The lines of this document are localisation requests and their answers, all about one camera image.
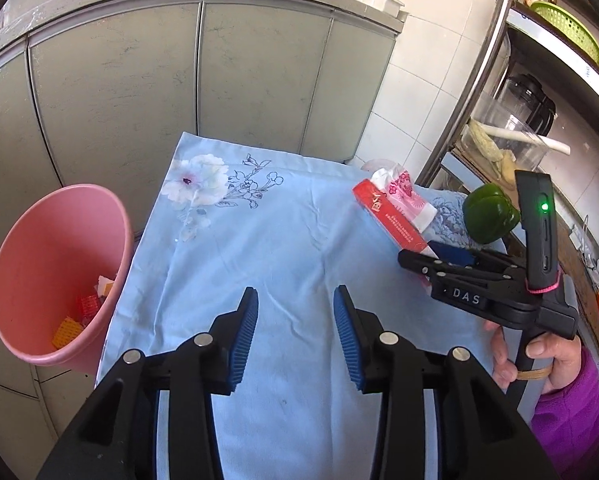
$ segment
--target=metal pole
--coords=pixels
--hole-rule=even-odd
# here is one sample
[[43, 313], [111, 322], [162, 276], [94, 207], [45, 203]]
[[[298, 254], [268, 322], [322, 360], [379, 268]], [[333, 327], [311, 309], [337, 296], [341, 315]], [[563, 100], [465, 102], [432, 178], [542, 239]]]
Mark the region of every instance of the metal pole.
[[503, 35], [506, 32], [506, 16], [511, 8], [511, 3], [512, 0], [497, 0], [494, 12], [495, 19], [492, 20], [488, 27], [486, 39], [484, 39], [482, 48], [477, 56], [477, 61], [475, 61], [473, 70], [470, 76], [468, 76], [464, 91], [459, 101], [457, 101], [457, 105], [455, 105], [451, 118], [446, 124], [441, 137], [439, 137], [431, 156], [426, 161], [420, 176], [417, 178], [419, 186], [430, 186], [433, 178], [435, 178], [435, 175], [439, 171], [441, 159], [455, 143], [462, 128], [467, 123], [468, 117], [473, 111], [477, 99], [486, 84], [486, 79], [493, 68], [500, 46], [502, 46]]

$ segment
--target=green basket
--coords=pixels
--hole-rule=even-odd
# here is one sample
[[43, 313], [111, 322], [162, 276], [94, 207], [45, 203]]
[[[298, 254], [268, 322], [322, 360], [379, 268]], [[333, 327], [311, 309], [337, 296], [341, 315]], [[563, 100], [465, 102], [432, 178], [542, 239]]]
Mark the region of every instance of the green basket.
[[531, 9], [561, 30], [569, 40], [585, 51], [599, 65], [599, 44], [580, 20], [562, 7], [548, 2], [534, 2]]

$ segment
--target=blue cloth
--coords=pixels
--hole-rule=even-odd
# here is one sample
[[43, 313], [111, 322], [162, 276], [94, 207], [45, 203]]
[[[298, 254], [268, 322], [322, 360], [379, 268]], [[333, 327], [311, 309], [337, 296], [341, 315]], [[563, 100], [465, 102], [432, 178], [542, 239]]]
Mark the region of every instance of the blue cloth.
[[[380, 399], [362, 396], [349, 378], [333, 320], [335, 287], [345, 284], [358, 308], [419, 348], [447, 353], [462, 345], [492, 368], [482, 321], [427, 296], [356, 202], [351, 189], [368, 176], [183, 134], [110, 323], [98, 380], [128, 348], [170, 351], [208, 330], [253, 286], [259, 320], [244, 380], [232, 396], [213, 398], [226, 480], [367, 480]], [[439, 210], [425, 237], [471, 246], [464, 196], [418, 192]], [[166, 408], [161, 402], [161, 478]]]

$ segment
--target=purple sleeve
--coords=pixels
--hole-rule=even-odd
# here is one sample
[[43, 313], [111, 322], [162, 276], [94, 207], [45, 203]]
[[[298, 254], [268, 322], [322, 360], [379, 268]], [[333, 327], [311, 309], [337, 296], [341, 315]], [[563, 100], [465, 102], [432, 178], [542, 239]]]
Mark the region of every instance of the purple sleeve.
[[576, 380], [539, 398], [531, 427], [557, 472], [576, 478], [577, 463], [599, 444], [599, 374], [587, 349]]

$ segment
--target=trash bin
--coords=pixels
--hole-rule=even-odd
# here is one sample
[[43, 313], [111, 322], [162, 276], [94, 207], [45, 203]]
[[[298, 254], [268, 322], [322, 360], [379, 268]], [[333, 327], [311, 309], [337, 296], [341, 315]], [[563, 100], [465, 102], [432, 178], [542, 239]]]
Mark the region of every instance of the trash bin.
[[[6, 347], [37, 366], [95, 374], [132, 251], [126, 210], [105, 187], [64, 187], [31, 206], [0, 248], [0, 337]], [[80, 319], [78, 298], [93, 294], [99, 275], [115, 282], [100, 311], [76, 339], [55, 349], [55, 331], [67, 316]]]

